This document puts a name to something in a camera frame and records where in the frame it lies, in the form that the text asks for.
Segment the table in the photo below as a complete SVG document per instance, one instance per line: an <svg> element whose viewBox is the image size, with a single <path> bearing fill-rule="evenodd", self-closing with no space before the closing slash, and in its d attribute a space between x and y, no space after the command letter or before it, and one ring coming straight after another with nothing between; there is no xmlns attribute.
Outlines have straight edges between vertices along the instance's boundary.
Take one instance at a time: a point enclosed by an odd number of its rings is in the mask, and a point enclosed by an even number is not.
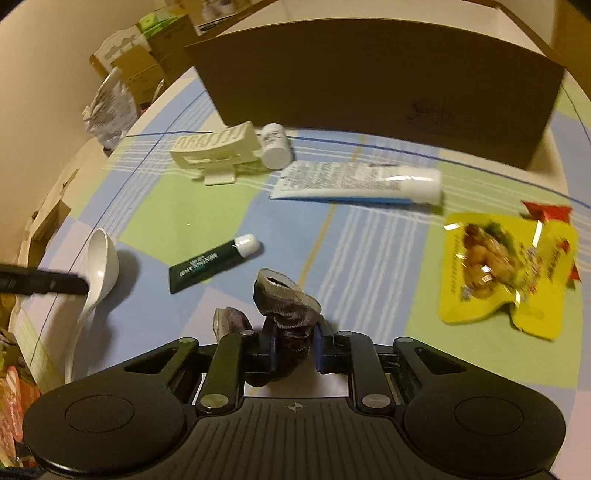
<svg viewBox="0 0 591 480"><path fill-rule="evenodd" d="M443 211L269 200L278 173L253 169L236 184L205 187L168 153L180 135L223 128L194 71L187 72L130 131L52 239L41 266L83 273L95 228L116 241L120 278L88 322L76 373L90 374L182 336L214 343L216 307L232 306L254 326L256 273L281 271L317 298L335 329L375 343L412 336L535 388L562 410L567 438L554 465L563 479L586 478L591 433L591 102L567 75L532 171L426 145L344 132L289 131L299 160L437 167ZM443 219L451 212L517 215L521 200L573 207L582 283L566 292L563 331L545 342L510 327L504 314L463 326L437 315ZM234 236L254 233L264 254L174 296L168 267ZM80 299L52 295L23 304L13 328L41 388L59 385L67 334ZM311 363L293 381L251 394L343 394L336 375L318 379Z"/></svg>

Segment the blue line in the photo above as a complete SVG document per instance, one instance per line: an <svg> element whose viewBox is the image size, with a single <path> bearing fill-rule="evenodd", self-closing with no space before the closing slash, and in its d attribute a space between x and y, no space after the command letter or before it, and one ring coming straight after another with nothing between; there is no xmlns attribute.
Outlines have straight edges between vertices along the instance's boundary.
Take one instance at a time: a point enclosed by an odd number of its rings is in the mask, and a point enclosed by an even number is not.
<svg viewBox="0 0 591 480"><path fill-rule="evenodd" d="M166 135L166 134L208 134L211 132L196 132L196 131L189 131L189 130L179 130L179 131L175 131L175 132L162 132L160 135ZM140 137L143 134L138 134L138 135L129 135L129 137ZM309 137L295 137L292 135L288 135L288 138L291 138L292 140L304 140L304 141L308 141L308 142L321 142L321 143L330 143L330 144L337 144L337 145L348 145L350 147L366 147L366 148L376 148L377 150L386 150L389 152L395 152L395 153L404 153L406 155L414 155L415 157L423 157L423 158L429 158L431 160L437 160L437 161L442 161L445 163L449 163L451 165L458 165L461 167L466 167L466 168L471 168L472 170L477 170L477 171L482 171L484 173L490 173L491 175L497 175L498 177L502 177L504 179L507 180L513 180L519 183L522 183L524 185L529 185L531 187L536 187L542 190L545 190L547 192L550 193L554 193L556 195L558 195L559 197L562 197L564 199L570 200L571 202L575 202L589 210L591 210L591 206L588 205L587 203L583 202L582 200L577 200L576 198L573 197L569 197L568 195L558 192L554 189L551 189L549 187L544 187L542 185L537 185L535 183L532 183L530 181L527 180L521 180L521 179L516 179L515 177L511 177L509 175L505 175L503 173L498 173L492 170L487 170L486 168L482 168L482 167L475 167L473 165L467 165L465 163L461 163L458 161L454 161L454 160L448 160L446 158L441 158L441 157L436 157L435 155L427 155L424 153L416 153L416 152L411 152L408 150L401 150L399 148L394 148L394 147L381 147L379 145L371 145L371 144L361 144L361 143L357 143L357 142L347 142L345 140L328 140L327 138L309 138Z"/></svg>
<svg viewBox="0 0 591 480"><path fill-rule="evenodd" d="M560 87L564 90L566 96L569 99L570 104L573 106L574 112L577 114L577 117L579 118L579 122L580 122L581 126L583 127L583 132L585 132L585 135L587 136L587 141L589 142L589 145L591 145L591 138L589 137L589 132L587 131L587 125L585 125L585 122L583 122L583 119L579 115L579 111L575 107L573 99L570 97L569 93L566 91L566 87L564 85L560 85Z"/></svg>
<svg viewBox="0 0 591 480"><path fill-rule="evenodd" d="M127 135L126 138L133 138L133 137L149 137L150 135L173 135L173 134L210 134L211 132L194 132L189 130L175 130L172 132L158 132L155 134L135 134L135 135Z"/></svg>
<svg viewBox="0 0 591 480"><path fill-rule="evenodd" d="M179 117L184 114L187 109L189 107L192 106L192 104L194 104L199 97L201 97L202 94L205 93L205 90L203 92L201 92L199 95L197 95L197 97L195 98L195 100L193 100L191 103L189 103L184 109L183 111L181 111L177 117L172 121L172 123L170 125L173 125L178 119ZM129 175L129 177L127 177L127 179L123 182L123 185L121 186L121 188L119 190L117 190L117 193L115 193L115 195L113 195L113 198L111 199L111 201L109 202L109 204L107 205L107 207L105 208L105 211L102 213L102 215L99 217L99 219L96 221L94 227L92 228L92 230L90 231L90 234L86 237L86 240L84 241L84 243L82 244L82 248L80 249L80 251L78 252L78 254L76 255L74 261L72 262L72 266L68 269L68 273L70 273L72 271L72 268L74 267L74 264L76 263L76 260L78 260L78 257L80 257L80 254L82 253L82 250L84 250L84 246L86 245L86 243L88 242L88 240L90 239L90 236L92 235L92 233L95 231L96 226L99 224L99 222L102 220L102 218L105 216L105 213L107 212L107 210L109 209L109 207L113 204L113 202L115 201L115 199L117 198L117 195L120 194L121 190L123 190L123 188L125 187L125 185L127 184L127 182L130 181L131 177L134 176L134 173L137 171L137 169L141 166L142 163L144 163L145 159L148 158L148 156L150 156L150 154L152 153L152 151L156 148L156 146L160 143L160 141L162 140L164 134L160 135L160 138L156 141L156 143L154 143L154 145L152 145L152 148L150 148L150 151L148 153L146 153L144 159L139 162L139 164L137 165L137 167L134 168L133 172L131 173L131 175ZM43 325L41 327L41 330L39 331L39 337L37 338L37 341L35 342L35 347L33 348L33 354L31 355L31 364L33 364L33 359L35 358L35 353L37 352L37 345L39 345L39 342L41 341L41 335L43 334L43 330L45 329L45 325L47 323L47 320L49 319L49 315L51 315L51 312L53 310L53 307L56 305L56 301L57 301L57 295L56 298L53 299L53 302L51 304L51 307L49 308L49 311L47 312L47 316L45 317L45 321L43 321Z"/></svg>

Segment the plastic packaging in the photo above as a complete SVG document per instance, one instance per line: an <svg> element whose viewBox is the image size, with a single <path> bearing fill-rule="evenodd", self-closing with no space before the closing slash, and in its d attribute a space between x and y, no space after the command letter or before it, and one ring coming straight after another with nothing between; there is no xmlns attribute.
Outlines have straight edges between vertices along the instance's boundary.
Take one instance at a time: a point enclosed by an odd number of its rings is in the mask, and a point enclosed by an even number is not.
<svg viewBox="0 0 591 480"><path fill-rule="evenodd" d="M572 208L566 205L548 205L546 203L522 202L534 220L547 222L548 220L560 220L570 224L570 212ZM577 265L573 264L570 280L581 281Z"/></svg>
<svg viewBox="0 0 591 480"><path fill-rule="evenodd" d="M282 125L265 125L261 130L261 145L261 161L269 170L281 170L291 163L293 155Z"/></svg>
<svg viewBox="0 0 591 480"><path fill-rule="evenodd" d="M272 199L372 203L441 203L436 168L296 161L277 181Z"/></svg>
<svg viewBox="0 0 591 480"><path fill-rule="evenodd" d="M456 213L443 227L439 314L446 323L483 319L512 304L513 324L548 340L560 334L577 232L564 222Z"/></svg>
<svg viewBox="0 0 591 480"><path fill-rule="evenodd" d="M134 97L121 80L118 67L111 70L82 113L86 131L109 150L119 145L138 118Z"/></svg>

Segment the white ladle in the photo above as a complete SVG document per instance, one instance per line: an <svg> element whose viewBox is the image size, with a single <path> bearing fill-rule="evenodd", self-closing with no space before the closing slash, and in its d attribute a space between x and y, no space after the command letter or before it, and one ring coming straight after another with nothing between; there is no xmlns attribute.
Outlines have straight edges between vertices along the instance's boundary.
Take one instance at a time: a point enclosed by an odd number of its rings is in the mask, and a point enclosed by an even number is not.
<svg viewBox="0 0 591 480"><path fill-rule="evenodd" d="M99 228L92 233L88 243L88 254L86 261L86 276L88 277L89 291L86 302L76 322L74 330L70 335L70 343L67 347L66 369L64 382L72 381L74 367L74 352L76 344L84 324L89 315L113 289L119 276L119 257L109 235Z"/></svg>

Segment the black pen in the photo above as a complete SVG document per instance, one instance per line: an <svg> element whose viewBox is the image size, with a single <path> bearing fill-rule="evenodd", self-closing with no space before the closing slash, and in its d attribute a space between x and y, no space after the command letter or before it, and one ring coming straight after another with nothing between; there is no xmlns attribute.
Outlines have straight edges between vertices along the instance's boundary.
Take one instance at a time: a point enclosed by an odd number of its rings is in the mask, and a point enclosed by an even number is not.
<svg viewBox="0 0 591 480"><path fill-rule="evenodd" d="M0 293L27 296L34 293L86 295L88 283L71 273L0 264Z"/></svg>

